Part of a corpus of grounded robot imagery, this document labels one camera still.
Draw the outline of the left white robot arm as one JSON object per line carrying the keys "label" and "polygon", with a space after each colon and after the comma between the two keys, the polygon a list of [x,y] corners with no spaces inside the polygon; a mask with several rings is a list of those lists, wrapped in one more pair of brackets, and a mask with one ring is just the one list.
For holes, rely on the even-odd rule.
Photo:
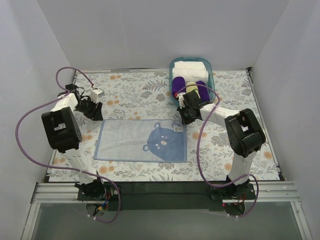
{"label": "left white robot arm", "polygon": [[67,84],[66,91],[58,94],[58,101],[49,112],[41,115],[50,147],[70,161],[72,168],[78,169],[79,183],[75,184],[85,196],[101,200],[106,196],[106,187],[96,176],[90,160],[81,150],[82,133],[74,116],[74,111],[92,121],[102,121],[102,106],[99,99],[104,91],[94,88],[90,95],[82,95],[75,84]]}

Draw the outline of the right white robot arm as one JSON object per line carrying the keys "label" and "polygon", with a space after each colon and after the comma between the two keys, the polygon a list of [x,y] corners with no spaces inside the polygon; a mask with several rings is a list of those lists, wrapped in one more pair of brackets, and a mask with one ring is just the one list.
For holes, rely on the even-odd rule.
{"label": "right white robot arm", "polygon": [[[200,176],[211,188],[224,190],[232,199],[239,198],[249,186],[253,159],[266,142],[266,136],[254,112],[249,108],[240,111],[231,110],[210,101],[203,102],[195,90],[176,93],[175,98],[179,102],[177,110],[184,125],[191,124],[195,120],[203,121],[196,146]],[[207,122],[226,129],[229,144],[233,150],[231,170],[226,176],[225,184],[210,183],[201,168],[200,143]]]}

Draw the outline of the blue towel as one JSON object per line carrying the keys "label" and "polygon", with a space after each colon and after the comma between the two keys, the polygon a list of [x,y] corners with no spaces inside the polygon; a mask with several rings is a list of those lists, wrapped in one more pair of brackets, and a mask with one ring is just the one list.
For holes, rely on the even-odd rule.
{"label": "blue towel", "polygon": [[186,127],[172,119],[106,119],[102,122],[94,160],[185,163]]}

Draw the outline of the green patterned towel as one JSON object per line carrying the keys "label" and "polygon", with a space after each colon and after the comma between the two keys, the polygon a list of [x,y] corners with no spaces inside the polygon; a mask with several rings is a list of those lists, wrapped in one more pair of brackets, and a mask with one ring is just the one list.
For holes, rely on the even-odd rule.
{"label": "green patterned towel", "polygon": [[195,92],[200,98],[199,89],[198,89],[198,86],[196,85],[196,82],[189,81],[186,83],[185,86],[186,86],[185,88],[186,93]]}

